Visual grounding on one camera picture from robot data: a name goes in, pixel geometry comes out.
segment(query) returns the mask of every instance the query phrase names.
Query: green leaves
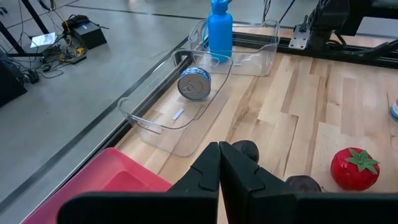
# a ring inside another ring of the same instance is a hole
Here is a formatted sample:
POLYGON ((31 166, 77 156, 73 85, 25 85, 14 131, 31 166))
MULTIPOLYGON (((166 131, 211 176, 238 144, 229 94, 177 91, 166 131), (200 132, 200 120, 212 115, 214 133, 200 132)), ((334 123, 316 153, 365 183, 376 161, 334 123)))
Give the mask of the green leaves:
POLYGON ((357 165, 360 172, 368 169, 373 174, 377 174, 377 170, 374 168, 374 165, 378 164, 379 162, 375 161, 374 159, 370 159, 368 152, 363 150, 361 153, 357 153, 354 149, 350 148, 349 153, 351 153, 352 157, 346 158, 346 161, 357 165))

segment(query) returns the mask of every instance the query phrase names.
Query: water bottle cap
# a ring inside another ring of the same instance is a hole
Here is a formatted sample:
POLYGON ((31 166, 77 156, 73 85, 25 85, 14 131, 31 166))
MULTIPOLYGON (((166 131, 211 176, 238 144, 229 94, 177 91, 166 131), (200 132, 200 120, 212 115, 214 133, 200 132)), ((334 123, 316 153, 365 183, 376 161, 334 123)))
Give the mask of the water bottle cap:
POLYGON ((223 13, 228 10, 228 0, 211 0, 211 10, 213 13, 223 13))

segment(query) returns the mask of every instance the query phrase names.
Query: small white label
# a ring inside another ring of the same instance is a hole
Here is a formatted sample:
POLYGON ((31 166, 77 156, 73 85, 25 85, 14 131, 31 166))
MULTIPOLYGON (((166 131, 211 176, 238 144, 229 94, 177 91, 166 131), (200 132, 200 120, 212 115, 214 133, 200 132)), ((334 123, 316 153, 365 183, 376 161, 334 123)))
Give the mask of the small white label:
POLYGON ((182 112, 184 111, 184 109, 180 109, 173 117, 173 121, 177 120, 178 117, 182 114, 182 112))

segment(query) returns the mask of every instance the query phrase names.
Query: plastic container handle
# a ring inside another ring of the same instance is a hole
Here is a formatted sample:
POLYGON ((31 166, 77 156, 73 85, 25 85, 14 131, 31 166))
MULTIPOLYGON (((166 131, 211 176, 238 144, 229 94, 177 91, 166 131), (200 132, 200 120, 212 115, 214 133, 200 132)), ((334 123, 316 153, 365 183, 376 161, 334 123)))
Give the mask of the plastic container handle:
POLYGON ((124 111, 124 110, 123 110, 123 106, 122 106, 123 103, 124 103, 125 101, 129 101, 129 100, 130 100, 129 98, 121 98, 121 99, 119 100, 119 102, 118 102, 118 109, 119 109, 120 112, 122 112, 122 114, 124 115, 124 117, 125 117, 128 121, 134 120, 134 121, 137 121, 137 122, 142 122, 142 123, 144 123, 145 125, 150 126, 150 127, 153 127, 153 128, 157 128, 157 129, 159 129, 160 131, 151 130, 151 129, 149 129, 149 128, 147 128, 147 127, 143 127, 142 125, 140 125, 140 124, 137 123, 137 125, 138 125, 140 128, 143 128, 143 129, 145 129, 145 130, 147 130, 147 131, 150 131, 150 132, 152 132, 152 133, 155 133, 155 134, 162 134, 162 133, 163 133, 163 128, 162 128, 161 125, 156 124, 156 123, 153 123, 152 121, 148 121, 148 120, 146 120, 146 119, 144 119, 144 118, 140 118, 140 117, 138 117, 138 116, 135 116, 135 115, 133 115, 133 114, 131 114, 131 113, 128 113, 127 111, 124 111))

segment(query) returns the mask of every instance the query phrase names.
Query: metal bracket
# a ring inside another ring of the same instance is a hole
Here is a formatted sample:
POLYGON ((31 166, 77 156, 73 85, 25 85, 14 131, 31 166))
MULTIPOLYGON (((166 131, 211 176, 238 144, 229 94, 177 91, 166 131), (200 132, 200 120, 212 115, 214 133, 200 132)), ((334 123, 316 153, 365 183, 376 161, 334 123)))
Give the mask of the metal bracket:
POLYGON ((289 48, 304 50, 307 47, 307 42, 310 38, 310 29, 302 29, 302 25, 303 24, 297 24, 294 27, 294 33, 292 39, 290 40, 289 48))

